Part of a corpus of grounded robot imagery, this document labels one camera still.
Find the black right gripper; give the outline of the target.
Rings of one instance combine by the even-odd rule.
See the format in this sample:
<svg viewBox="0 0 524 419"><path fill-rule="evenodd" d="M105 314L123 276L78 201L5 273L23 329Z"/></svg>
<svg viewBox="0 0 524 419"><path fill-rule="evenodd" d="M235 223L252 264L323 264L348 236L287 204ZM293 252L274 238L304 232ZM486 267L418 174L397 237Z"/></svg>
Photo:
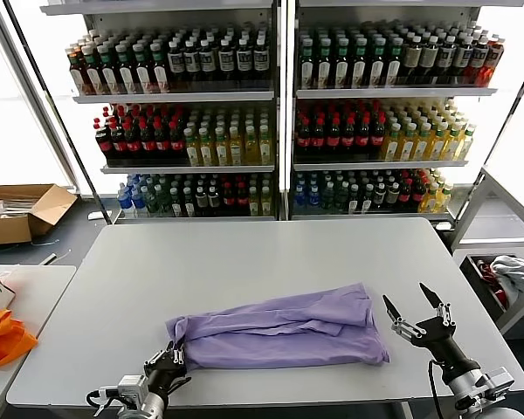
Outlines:
<svg viewBox="0 0 524 419"><path fill-rule="evenodd" d="M392 321L391 329L414 347L429 350L433 359L441 365L443 380L454 380L467 372L479 370L479 363L469 359L452 338L456 323L452 320L451 304L443 302L425 284L420 283L419 287L436 311L437 317L412 325L400 314L390 299L383 295L386 313Z"/></svg>

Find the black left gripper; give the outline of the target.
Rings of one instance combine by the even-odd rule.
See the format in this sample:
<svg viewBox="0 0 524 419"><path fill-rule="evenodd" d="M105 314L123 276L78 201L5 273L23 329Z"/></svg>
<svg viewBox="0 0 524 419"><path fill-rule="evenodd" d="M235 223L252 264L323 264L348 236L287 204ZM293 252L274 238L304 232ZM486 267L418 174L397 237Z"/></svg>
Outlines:
<svg viewBox="0 0 524 419"><path fill-rule="evenodd" d="M148 391L157 395L170 395L189 383L184 366L184 342L170 342L165 349L158 351L144 362L148 377Z"/></svg>

